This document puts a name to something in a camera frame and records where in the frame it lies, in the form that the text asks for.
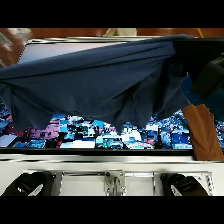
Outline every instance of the display showing city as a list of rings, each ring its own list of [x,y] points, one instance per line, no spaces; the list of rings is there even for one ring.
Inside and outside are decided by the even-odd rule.
[[[215,124],[224,148],[224,122]],[[78,116],[55,114],[45,130],[17,132],[0,102],[0,146],[16,148],[192,149],[187,120],[181,110],[164,120],[151,117],[145,128],[131,123],[119,134],[111,124]]]

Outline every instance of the wooden surface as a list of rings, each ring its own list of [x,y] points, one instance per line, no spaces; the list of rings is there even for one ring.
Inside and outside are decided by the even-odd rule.
[[[13,42],[10,44],[0,44],[0,59],[6,66],[15,64],[22,52],[27,39],[32,38],[52,38],[52,37],[94,37],[103,36],[108,28],[31,28],[29,35],[9,32],[7,28],[0,28],[7,38]],[[138,36],[170,36],[176,34],[188,34],[200,37],[224,37],[224,28],[137,28]]]

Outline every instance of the metal bracket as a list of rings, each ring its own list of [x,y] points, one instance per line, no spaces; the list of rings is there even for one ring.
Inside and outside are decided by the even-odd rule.
[[[124,196],[126,193],[124,171],[116,170],[106,172],[104,188],[106,196]]]

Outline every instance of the brown sleeve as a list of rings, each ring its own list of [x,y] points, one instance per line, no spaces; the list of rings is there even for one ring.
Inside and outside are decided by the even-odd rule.
[[[220,147],[214,117],[209,109],[204,105],[189,105],[183,110],[184,116],[188,121],[191,141],[197,160],[224,160]]]

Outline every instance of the orange brown object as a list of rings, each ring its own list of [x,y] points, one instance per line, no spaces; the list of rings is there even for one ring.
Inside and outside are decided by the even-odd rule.
[[[200,161],[224,160],[216,135],[214,117],[209,109],[201,104],[187,106],[182,111],[188,121],[196,159]]]

